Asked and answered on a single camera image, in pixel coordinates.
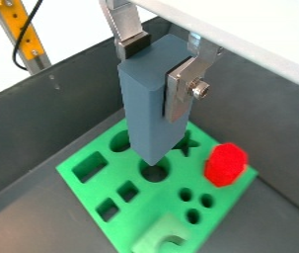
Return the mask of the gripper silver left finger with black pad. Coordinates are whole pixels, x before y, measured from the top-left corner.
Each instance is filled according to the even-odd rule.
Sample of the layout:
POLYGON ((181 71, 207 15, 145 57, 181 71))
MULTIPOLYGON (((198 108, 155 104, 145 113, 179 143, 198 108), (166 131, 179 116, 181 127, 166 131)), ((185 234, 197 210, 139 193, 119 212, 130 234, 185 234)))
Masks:
POLYGON ((150 46, 138 7, 129 0, 99 0, 99 4, 114 34, 118 57, 126 60, 150 46))

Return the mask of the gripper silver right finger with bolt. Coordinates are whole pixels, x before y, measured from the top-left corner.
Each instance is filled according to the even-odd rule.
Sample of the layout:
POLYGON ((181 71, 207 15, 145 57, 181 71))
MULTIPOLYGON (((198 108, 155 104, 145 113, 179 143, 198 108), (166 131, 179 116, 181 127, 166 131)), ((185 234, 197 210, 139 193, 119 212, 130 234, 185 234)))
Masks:
POLYGON ((163 115, 171 123, 186 114, 193 100, 202 100, 207 96, 210 84, 203 76, 223 52, 221 46, 195 33, 189 34, 187 49, 193 56, 166 74, 163 115))

